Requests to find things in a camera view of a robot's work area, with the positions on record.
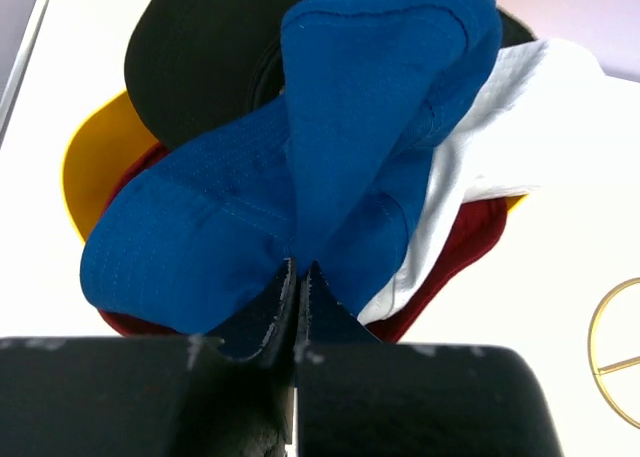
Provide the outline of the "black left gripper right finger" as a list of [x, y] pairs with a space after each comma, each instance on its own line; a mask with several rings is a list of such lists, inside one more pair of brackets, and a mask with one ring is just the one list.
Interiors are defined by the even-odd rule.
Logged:
[[299, 287], [301, 456], [558, 456], [541, 386], [499, 346], [384, 343], [318, 265]]

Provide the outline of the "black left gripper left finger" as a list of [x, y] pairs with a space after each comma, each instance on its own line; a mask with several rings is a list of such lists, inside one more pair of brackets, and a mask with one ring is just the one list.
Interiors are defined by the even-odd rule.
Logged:
[[207, 334], [1, 342], [5, 456], [281, 456], [296, 269]]

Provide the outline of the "dark red hat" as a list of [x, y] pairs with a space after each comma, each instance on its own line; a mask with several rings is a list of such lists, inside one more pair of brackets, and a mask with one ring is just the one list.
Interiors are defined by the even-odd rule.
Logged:
[[[116, 195], [143, 170], [162, 160], [168, 150], [162, 144], [154, 144], [128, 168], [111, 172], [112, 182], [99, 192], [101, 213], [107, 209]], [[409, 300], [395, 315], [374, 321], [366, 327], [384, 342], [397, 342], [416, 321], [425, 307], [442, 288], [459, 272], [477, 262], [492, 250], [500, 240], [507, 222], [507, 215], [523, 197], [505, 197], [463, 204], [456, 216], [445, 246], [434, 268]], [[151, 324], [121, 314], [99, 311], [103, 320], [121, 335], [175, 334], [167, 327]]]

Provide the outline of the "blue bucket hat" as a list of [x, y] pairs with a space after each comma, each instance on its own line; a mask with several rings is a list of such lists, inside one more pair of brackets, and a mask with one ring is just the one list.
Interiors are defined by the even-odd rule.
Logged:
[[402, 308], [434, 151], [501, 33], [495, 0], [151, 0], [124, 75], [169, 152], [91, 232], [86, 299], [203, 333], [293, 259], [362, 323]]

